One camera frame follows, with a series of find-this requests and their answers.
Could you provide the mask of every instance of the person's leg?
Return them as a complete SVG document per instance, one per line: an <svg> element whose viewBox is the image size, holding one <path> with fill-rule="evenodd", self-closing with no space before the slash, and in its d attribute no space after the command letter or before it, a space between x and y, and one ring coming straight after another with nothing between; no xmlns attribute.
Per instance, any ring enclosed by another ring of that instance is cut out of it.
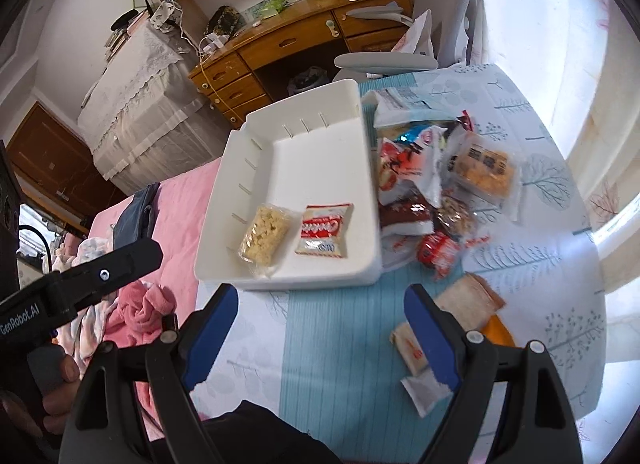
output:
<svg viewBox="0 0 640 464"><path fill-rule="evenodd" d="M340 464L320 441L246 400L203 425L225 464ZM159 464L173 463L164 439L153 441L152 447Z"/></svg>

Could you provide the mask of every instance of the finger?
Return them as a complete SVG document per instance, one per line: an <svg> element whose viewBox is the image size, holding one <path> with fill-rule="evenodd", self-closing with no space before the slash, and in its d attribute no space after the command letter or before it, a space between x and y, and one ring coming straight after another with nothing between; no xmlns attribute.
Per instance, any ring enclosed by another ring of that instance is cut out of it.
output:
<svg viewBox="0 0 640 464"><path fill-rule="evenodd" d="M47 416L42 420L45 430L54 435L62 435L65 431L66 418L69 414Z"/></svg>
<svg viewBox="0 0 640 464"><path fill-rule="evenodd" d="M65 383L42 398L42 405L49 415L63 415L71 411L80 381Z"/></svg>
<svg viewBox="0 0 640 464"><path fill-rule="evenodd" d="M66 354L60 362L60 373L67 383L73 383L80 378L80 369L76 361L69 354Z"/></svg>
<svg viewBox="0 0 640 464"><path fill-rule="evenodd" d="M9 417L16 428L25 431L31 436L38 438L42 437L42 430L31 418L31 415L29 415L29 413L21 406L19 406L15 401L3 397L2 407L4 408L7 417Z"/></svg>

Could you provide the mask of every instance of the pink blanket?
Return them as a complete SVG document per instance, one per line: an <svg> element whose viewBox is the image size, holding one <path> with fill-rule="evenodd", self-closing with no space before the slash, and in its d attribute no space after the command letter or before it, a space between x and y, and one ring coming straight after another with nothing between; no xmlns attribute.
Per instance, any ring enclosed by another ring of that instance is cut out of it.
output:
<svg viewBox="0 0 640 464"><path fill-rule="evenodd" d="M155 287L144 293L136 287L138 284L129 284L124 294L121 291L119 309L108 320L105 340L114 341L118 347L148 343L159 333L159 325L154 319L165 314L163 311L167 310L168 304L175 302L180 325L194 311L198 281L193 265L219 166L220 158L160 184L155 201L158 215L152 238L160 244L164 258L158 270L142 278ZM89 237L107 237L108 228L118 221L131 199L129 197L98 213ZM138 325L138 330L143 326L145 333L135 332L130 327L132 322ZM157 417L148 384L138 384L138 397L144 408Z"/></svg>

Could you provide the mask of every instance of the brown door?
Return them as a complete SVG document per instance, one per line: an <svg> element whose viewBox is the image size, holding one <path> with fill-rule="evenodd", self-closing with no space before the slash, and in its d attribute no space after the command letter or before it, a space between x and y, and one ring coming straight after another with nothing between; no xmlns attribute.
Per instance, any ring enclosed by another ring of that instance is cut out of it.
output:
<svg viewBox="0 0 640 464"><path fill-rule="evenodd" d="M125 195L94 167L87 146L36 103L7 148L16 172L42 193L86 218Z"/></svg>

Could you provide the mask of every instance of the white curtain with leaf print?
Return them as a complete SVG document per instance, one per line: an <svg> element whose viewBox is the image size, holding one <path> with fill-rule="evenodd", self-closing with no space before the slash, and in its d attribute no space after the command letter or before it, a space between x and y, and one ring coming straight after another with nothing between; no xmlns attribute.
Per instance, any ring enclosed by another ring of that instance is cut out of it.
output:
<svg viewBox="0 0 640 464"><path fill-rule="evenodd" d="M606 244L599 248L613 291L640 273L630 249L640 245L638 221L627 213L610 224L637 207L640 189L638 39L613 0L481 2L472 63L507 73L567 159L590 226L602 229L594 240Z"/></svg>

